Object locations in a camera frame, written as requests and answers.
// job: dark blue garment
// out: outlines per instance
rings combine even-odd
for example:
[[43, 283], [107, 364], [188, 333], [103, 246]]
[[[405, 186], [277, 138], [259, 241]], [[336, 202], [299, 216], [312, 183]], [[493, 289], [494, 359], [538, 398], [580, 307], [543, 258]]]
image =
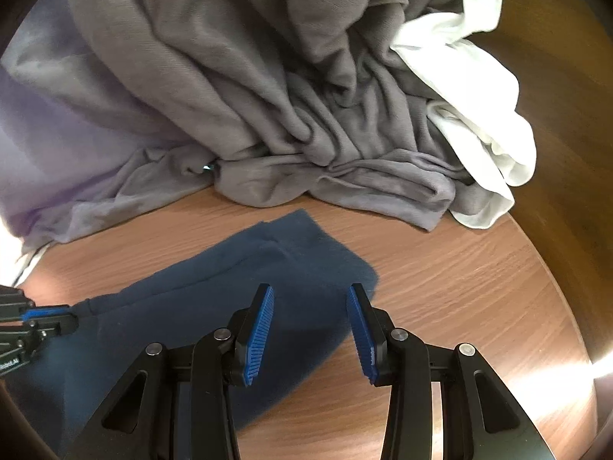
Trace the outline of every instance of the dark blue garment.
[[[243, 427], [295, 388], [348, 332], [345, 296], [353, 282], [373, 292], [376, 274], [304, 211], [259, 223], [127, 287], [74, 306], [79, 329], [53, 338], [30, 365], [7, 375], [17, 406], [60, 456], [117, 379], [150, 342], [193, 344], [248, 307], [261, 282], [275, 313], [258, 378], [232, 391]], [[185, 403], [185, 396], [180, 399]], [[181, 407], [178, 458], [188, 458]]]

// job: pile of clothes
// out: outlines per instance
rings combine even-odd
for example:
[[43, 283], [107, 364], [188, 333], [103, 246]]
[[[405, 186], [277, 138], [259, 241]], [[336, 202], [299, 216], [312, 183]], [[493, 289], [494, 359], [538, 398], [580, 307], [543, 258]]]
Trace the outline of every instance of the pile of clothes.
[[502, 0], [39, 0], [0, 68], [0, 215], [23, 252], [201, 188], [487, 228], [536, 159], [466, 36]]

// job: wooden table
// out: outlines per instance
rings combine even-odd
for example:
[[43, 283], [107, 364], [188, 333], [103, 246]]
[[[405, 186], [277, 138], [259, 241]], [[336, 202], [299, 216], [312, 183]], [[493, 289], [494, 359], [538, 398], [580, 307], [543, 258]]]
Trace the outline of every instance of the wooden table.
[[[208, 189], [52, 248], [23, 288], [39, 305], [114, 292], [300, 207], [375, 267], [374, 304], [396, 325], [434, 345], [475, 344], [558, 460], [577, 460], [587, 449], [596, 433], [596, 408], [583, 341], [549, 271], [508, 215], [490, 230], [469, 230], [445, 216], [425, 233], [307, 197], [251, 209]], [[280, 405], [240, 433], [241, 454], [248, 460], [378, 459], [387, 406], [388, 388], [368, 384], [349, 338]], [[440, 458], [438, 399], [434, 417], [434, 457]]]

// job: white fabric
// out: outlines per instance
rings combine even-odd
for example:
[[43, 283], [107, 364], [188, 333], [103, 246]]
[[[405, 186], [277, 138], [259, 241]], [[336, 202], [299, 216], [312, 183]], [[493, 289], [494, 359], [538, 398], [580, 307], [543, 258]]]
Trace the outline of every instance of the white fabric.
[[494, 194], [474, 216], [453, 212], [471, 228], [488, 228], [514, 204], [508, 185], [534, 173], [532, 128], [515, 112], [516, 77], [464, 39], [498, 24], [502, 0], [463, 0], [464, 13], [431, 13], [405, 22], [391, 48], [445, 99], [428, 103], [428, 118], [448, 140], [475, 181]]

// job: bolt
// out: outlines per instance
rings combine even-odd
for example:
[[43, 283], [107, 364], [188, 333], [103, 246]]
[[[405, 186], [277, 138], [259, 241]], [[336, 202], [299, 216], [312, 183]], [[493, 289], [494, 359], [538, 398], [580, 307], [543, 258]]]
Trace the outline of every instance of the bolt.
[[467, 342], [465, 342], [464, 344], [460, 344], [460, 352], [464, 356], [474, 356], [474, 353], [476, 353], [476, 351], [477, 350], [472, 344], [468, 344]]
[[159, 342], [152, 342], [145, 348], [145, 353], [149, 356], [157, 356], [162, 352], [163, 346]]
[[394, 329], [391, 331], [391, 336], [394, 340], [407, 340], [409, 333], [404, 329]]
[[213, 337], [216, 338], [217, 340], [228, 340], [229, 338], [231, 338], [231, 336], [232, 336], [232, 332], [230, 332], [230, 330], [226, 328], [217, 329], [213, 333]]

